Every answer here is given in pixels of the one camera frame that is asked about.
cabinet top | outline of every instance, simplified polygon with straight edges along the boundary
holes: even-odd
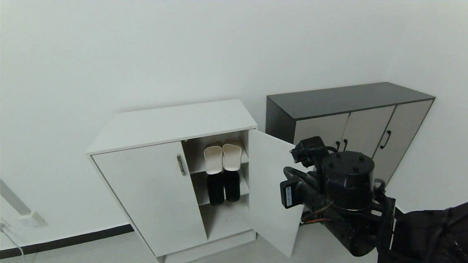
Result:
[[[257,128],[238,99],[115,114],[87,155]]]
[[[402,103],[435,99],[434,96],[390,82],[269,95],[295,120]]]

shoe cabinet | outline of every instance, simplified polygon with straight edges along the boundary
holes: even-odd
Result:
[[[388,182],[434,99],[389,82],[270,95],[266,132],[294,144],[320,136],[339,151],[362,152]]]
[[[209,204],[203,150],[242,144],[237,202]],[[257,130],[240,100],[116,114],[87,150],[154,262],[183,263],[256,239],[291,256],[303,206],[285,209],[279,183],[294,145]]]

white cable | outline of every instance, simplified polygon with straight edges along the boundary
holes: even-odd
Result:
[[[23,263],[26,263],[26,261],[24,260],[24,252],[23,252],[23,249],[22,249],[20,246],[18,246],[18,245],[13,241],[13,239],[11,239],[11,237],[5,232],[5,230],[3,230],[4,227],[5,227],[5,225],[4,225],[3,223],[0,224],[0,233],[5,234],[5,235],[7,236],[7,238],[13,243],[13,245],[15,245],[17,248],[20,249],[20,251],[21,251],[21,257],[23,258]]]

shoe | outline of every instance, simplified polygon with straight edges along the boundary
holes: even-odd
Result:
[[[224,182],[221,173],[206,177],[206,189],[211,205],[221,205],[224,202]]]
[[[218,174],[223,171],[223,148],[220,141],[208,144],[203,151],[205,156],[206,173]]]
[[[223,145],[223,166],[228,171],[241,168],[242,144],[238,139],[227,139]]]
[[[226,200],[236,202],[241,198],[241,180],[237,171],[223,172],[224,190],[226,191]]]

black shoe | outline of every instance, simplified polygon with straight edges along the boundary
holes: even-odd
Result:
[[[220,205],[224,202],[224,184],[221,173],[208,175],[206,178],[206,188],[208,189],[211,205]]]
[[[236,202],[241,198],[241,180],[237,171],[224,171],[224,189],[226,190],[226,200]]]

